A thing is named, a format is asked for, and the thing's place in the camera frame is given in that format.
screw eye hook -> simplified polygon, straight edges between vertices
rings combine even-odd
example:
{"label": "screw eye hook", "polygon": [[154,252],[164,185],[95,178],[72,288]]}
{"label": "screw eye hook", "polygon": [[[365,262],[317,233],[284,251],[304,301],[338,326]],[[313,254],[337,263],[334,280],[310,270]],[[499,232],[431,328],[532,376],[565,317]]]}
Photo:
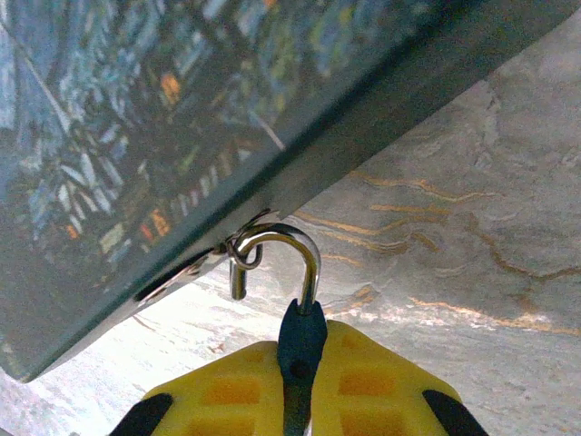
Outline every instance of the screw eye hook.
{"label": "screw eye hook", "polygon": [[[256,268],[262,260],[262,243],[280,241],[299,251],[305,262],[305,279],[299,301],[299,314],[308,315],[317,294],[320,273],[320,254],[314,241],[301,230],[283,223],[257,224],[243,231],[236,241],[227,245],[230,255],[230,290],[234,300],[246,296],[247,271]],[[256,256],[249,263],[248,256],[256,247]]]}

marble surface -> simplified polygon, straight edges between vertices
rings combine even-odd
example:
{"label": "marble surface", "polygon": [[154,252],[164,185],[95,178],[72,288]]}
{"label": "marble surface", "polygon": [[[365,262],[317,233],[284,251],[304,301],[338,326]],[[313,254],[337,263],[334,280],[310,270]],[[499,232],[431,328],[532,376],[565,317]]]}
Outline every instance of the marble surface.
{"label": "marble surface", "polygon": [[[319,300],[452,384],[490,434],[581,435],[581,12],[286,222],[323,259]],[[233,302],[227,265],[21,385],[0,427],[102,435],[156,384],[274,340],[300,291],[269,244]]]}

painted artwork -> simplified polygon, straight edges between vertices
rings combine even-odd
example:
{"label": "painted artwork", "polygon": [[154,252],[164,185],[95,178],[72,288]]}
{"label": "painted artwork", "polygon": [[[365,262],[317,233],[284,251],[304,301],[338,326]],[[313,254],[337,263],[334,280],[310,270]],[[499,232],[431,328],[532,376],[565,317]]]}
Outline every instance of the painted artwork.
{"label": "painted artwork", "polygon": [[282,152],[293,107],[435,3],[0,0],[3,353],[27,317],[62,334],[247,159]]}

orange paint spot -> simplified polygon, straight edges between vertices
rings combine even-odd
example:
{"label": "orange paint spot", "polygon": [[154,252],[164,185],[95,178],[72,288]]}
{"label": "orange paint spot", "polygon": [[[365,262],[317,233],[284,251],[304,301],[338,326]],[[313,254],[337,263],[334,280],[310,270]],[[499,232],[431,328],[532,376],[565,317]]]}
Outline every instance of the orange paint spot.
{"label": "orange paint spot", "polygon": [[333,261],[350,263],[351,265],[358,266],[359,268],[363,266],[363,263],[361,263],[360,261],[351,259],[350,257],[347,256],[340,256],[337,254],[322,254],[320,257],[322,259],[331,259]]}
{"label": "orange paint spot", "polygon": [[326,305],[325,313],[327,315],[342,315],[347,314],[350,311],[360,310],[367,304],[375,302],[380,295],[381,293],[376,291],[373,286],[366,284],[361,289],[355,291],[352,295],[347,297],[345,300],[332,302]]}
{"label": "orange paint spot", "polygon": [[348,236],[347,234],[343,233],[335,232],[322,232],[322,233],[339,241],[359,245],[369,250],[373,250],[374,252],[387,254],[402,254],[405,253],[409,248],[409,244],[405,241],[398,241],[396,243],[371,243],[369,241],[365,241],[360,238],[354,238],[352,236]]}
{"label": "orange paint spot", "polygon": [[518,307],[524,313],[536,314],[539,312],[539,307],[530,299],[528,295],[520,293],[518,295],[513,295],[515,302],[517,302]]}
{"label": "orange paint spot", "polygon": [[464,193],[460,195],[456,195],[454,193],[447,193],[442,191],[441,189],[437,188],[432,184],[429,184],[425,179],[381,179],[378,177],[373,177],[371,175],[353,171],[349,173],[349,177],[358,177],[363,179],[365,182],[372,184],[374,186],[385,186],[385,187],[393,187],[393,186],[406,186],[411,189],[418,189],[425,193],[426,195],[436,197],[439,200],[449,203],[464,203],[474,198],[482,198],[482,197],[492,197],[495,195],[499,195],[498,193]]}
{"label": "orange paint spot", "polygon": [[155,225],[155,230],[160,236],[165,236],[171,229],[167,220],[163,218],[162,213],[159,209],[155,209],[152,212],[153,224]]}
{"label": "orange paint spot", "polygon": [[170,104],[176,104],[180,100],[180,83],[172,73],[162,75],[162,89]]}
{"label": "orange paint spot", "polygon": [[532,330],[535,332],[553,333],[553,334],[567,334],[570,336],[581,336],[581,329],[570,329],[570,328],[560,328],[555,327],[551,322],[541,322],[533,317],[529,313],[525,313],[514,320],[508,320],[503,318],[494,318],[492,316],[485,315],[484,313],[469,309],[467,307],[453,306],[447,302],[423,302],[417,298],[409,297],[419,307],[438,307],[443,308],[448,311],[460,313],[467,317],[475,317],[480,319],[482,322],[487,322],[492,325],[501,325],[503,327],[509,327],[514,329],[524,329]]}
{"label": "orange paint spot", "polygon": [[439,247],[431,239],[429,239],[424,233],[411,233],[409,237],[419,243],[423,243],[424,246],[433,253],[439,252]]}
{"label": "orange paint spot", "polygon": [[78,239],[79,238],[79,233],[76,231],[76,229],[74,228],[74,226],[72,224],[69,224],[66,226],[66,231],[69,233],[69,237],[71,239]]}
{"label": "orange paint spot", "polygon": [[145,236],[145,239],[147,239],[149,242],[153,241],[153,233],[145,224],[141,225],[140,230],[142,231],[143,236]]}
{"label": "orange paint spot", "polygon": [[416,206],[396,206],[393,204],[373,204],[370,208],[372,211],[389,211],[389,212],[403,212],[403,213],[436,213],[438,215],[450,215],[451,211],[436,207],[431,204],[428,207]]}
{"label": "orange paint spot", "polygon": [[335,227],[337,229],[341,229],[341,230],[344,230],[347,232],[366,234],[366,235],[371,235],[371,236],[377,236],[379,234],[386,233],[390,230],[401,227],[402,225],[407,225],[407,224],[411,224],[411,223],[444,224],[446,222],[446,218],[444,218],[444,217],[412,215],[412,216],[409,216],[407,218],[402,218],[401,220],[398,220],[394,223],[390,223],[388,225],[385,225],[379,229],[367,229],[365,227],[359,227],[358,225],[339,223],[339,222],[331,221],[331,220],[325,220],[325,219],[319,218],[315,215],[311,215],[310,213],[305,213],[303,211],[296,211],[294,213],[294,216],[296,216],[297,218],[301,218],[303,221],[307,221],[309,223],[322,224],[322,225],[325,225],[328,227]]}

metal hook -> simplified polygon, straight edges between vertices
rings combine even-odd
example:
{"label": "metal hook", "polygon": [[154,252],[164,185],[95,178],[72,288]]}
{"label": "metal hook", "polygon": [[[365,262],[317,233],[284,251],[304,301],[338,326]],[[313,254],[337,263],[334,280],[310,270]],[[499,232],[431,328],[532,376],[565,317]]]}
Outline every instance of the metal hook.
{"label": "metal hook", "polygon": [[256,254],[254,255],[254,260],[248,262],[248,256],[242,256],[234,248],[232,241],[226,243],[226,252],[230,257],[231,261],[236,262],[236,264],[245,271],[253,270],[262,262],[262,245],[257,245]]}
{"label": "metal hook", "polygon": [[[232,249],[243,260],[255,246],[267,241],[281,241],[299,250],[305,261],[305,280],[302,284],[298,312],[308,315],[315,302],[317,285],[319,284],[320,254],[317,245],[312,239],[299,229],[283,223],[258,224],[244,231],[237,239]],[[230,259],[230,289],[234,300],[241,300],[246,296],[246,269],[240,267],[236,257]]]}

